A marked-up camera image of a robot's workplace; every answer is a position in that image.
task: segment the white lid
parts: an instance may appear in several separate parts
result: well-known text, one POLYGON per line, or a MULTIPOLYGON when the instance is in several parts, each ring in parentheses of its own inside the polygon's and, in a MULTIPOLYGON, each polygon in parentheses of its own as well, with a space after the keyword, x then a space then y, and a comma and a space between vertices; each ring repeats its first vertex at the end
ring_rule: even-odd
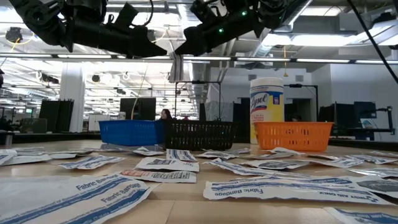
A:
POLYGON ((259 86, 259 85, 283 86, 284 81, 283 79, 277 77, 257 78, 255 80, 250 81, 250 87, 259 86))

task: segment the table surface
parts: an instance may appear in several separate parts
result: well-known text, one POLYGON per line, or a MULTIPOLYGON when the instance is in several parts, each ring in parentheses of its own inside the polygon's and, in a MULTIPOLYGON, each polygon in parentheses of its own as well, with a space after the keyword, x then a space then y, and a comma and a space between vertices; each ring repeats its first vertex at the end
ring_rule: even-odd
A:
MULTIPOLYGON (((101 141, 62 141, 42 142, 29 144, 15 144, 13 147, 43 146, 46 151, 63 151, 67 149, 79 149, 83 147, 100 147, 101 141)), ((233 149, 249 147, 252 154, 263 154, 258 146, 250 144, 234 144, 233 149)), ((329 146, 326 152, 331 156, 343 156, 347 154, 365 154, 371 152, 368 149, 355 149, 347 147, 329 146)), ((94 170, 68 170, 56 166, 66 160, 52 160, 44 163, 21 164, 0 168, 0 177, 32 177, 41 175, 105 175, 126 169, 132 169, 144 157, 126 152, 96 152, 104 156, 119 156, 127 159, 115 163, 106 164, 94 170)), ((357 212, 384 212, 390 215, 398 215, 398 209, 394 206, 375 206, 360 203, 338 202, 313 202, 304 200, 256 200, 256 199, 226 199, 209 201, 203 197, 206 181, 220 182, 244 176, 234 174, 219 167, 201 164, 210 159, 198 158, 200 172, 195 184, 161 184, 154 189, 147 200, 144 200, 132 210, 123 215, 108 220, 106 223, 181 223, 181 224, 212 224, 212 223, 341 223, 324 207, 335 207, 357 212)), ((231 159, 228 162, 239 163, 244 159, 231 159)), ((376 167, 398 168, 398 164, 374 165, 368 162, 356 166, 355 169, 367 169, 376 167)), ((323 165, 309 165, 294 169, 292 172, 310 175, 329 175, 355 177, 362 176, 346 169, 328 167, 323 165)))

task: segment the black basket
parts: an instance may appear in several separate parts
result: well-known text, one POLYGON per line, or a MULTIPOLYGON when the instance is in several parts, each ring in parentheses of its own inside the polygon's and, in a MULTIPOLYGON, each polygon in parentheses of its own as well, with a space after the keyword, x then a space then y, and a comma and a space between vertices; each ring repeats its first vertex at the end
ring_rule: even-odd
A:
POLYGON ((237 124, 221 121, 164 121, 164 147, 186 150, 231 149, 237 124))

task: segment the white wall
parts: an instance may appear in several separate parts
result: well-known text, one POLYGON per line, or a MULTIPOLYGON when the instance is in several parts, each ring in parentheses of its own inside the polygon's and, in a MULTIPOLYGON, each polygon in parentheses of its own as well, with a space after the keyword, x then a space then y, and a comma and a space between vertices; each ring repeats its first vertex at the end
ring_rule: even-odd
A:
MULTIPOLYGON (((218 68, 211 69, 211 77, 218 76, 218 68)), ((239 103, 240 99, 243 97, 250 97, 250 81, 248 79, 248 75, 257 75, 257 78, 264 77, 279 77, 282 78, 285 85, 294 84, 296 75, 303 75, 304 82, 300 82, 303 85, 311 85, 312 84, 312 74, 307 73, 305 69, 302 68, 289 68, 286 73, 289 75, 288 77, 284 77, 285 70, 280 69, 275 71, 274 69, 254 69, 254 70, 246 70, 244 68, 230 68, 221 84, 221 92, 224 96, 224 101, 228 103, 239 103)), ((306 88, 285 88, 284 93, 285 98, 295 98, 295 99, 311 99, 314 98, 313 93, 308 91, 306 88)), ((208 91, 208 99, 209 101, 218 101, 218 85, 215 84, 214 87, 210 87, 208 91)))
MULTIPOLYGON (((211 69, 211 77, 212 80, 215 80, 218 76, 219 69, 212 68, 211 69)), ((300 82, 301 84, 311 85, 311 73, 307 73, 306 69, 303 68, 288 68, 286 70, 288 77, 284 77, 285 70, 279 69, 275 71, 274 69, 254 69, 254 70, 246 70, 244 68, 230 68, 226 72, 226 75, 223 80, 223 85, 250 85, 249 75, 257 75, 257 78, 264 77, 279 77, 284 80, 284 84, 293 84, 296 83, 295 76, 303 75, 304 82, 300 82)))
POLYGON ((319 107, 331 105, 330 65, 325 65, 312 73, 312 84, 318 85, 319 107))
MULTIPOLYGON (((393 66, 393 70, 398 73, 397 66, 393 66)), ((312 81, 319 87, 320 106, 329 106, 335 101, 347 104, 371 101, 377 108, 392 106, 392 122, 398 128, 398 85, 385 66, 325 65, 312 73, 312 81)), ((374 122, 378 128, 388 128, 387 113, 377 112, 374 122)), ((374 137, 376 141, 398 141, 397 135, 389 133, 375 133, 374 137)))

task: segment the plastic basket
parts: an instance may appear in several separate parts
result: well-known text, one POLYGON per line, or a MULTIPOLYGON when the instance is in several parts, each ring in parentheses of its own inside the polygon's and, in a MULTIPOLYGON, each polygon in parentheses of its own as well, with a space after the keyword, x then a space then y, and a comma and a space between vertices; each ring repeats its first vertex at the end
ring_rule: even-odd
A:
POLYGON ((150 146, 164 142, 161 121, 99 121, 101 139, 121 146, 150 146))
POLYGON ((221 121, 164 121, 165 142, 168 149, 225 150, 231 149, 236 123, 221 121))
POLYGON ((255 122, 261 149, 285 147, 296 151, 325 151, 333 123, 255 122))

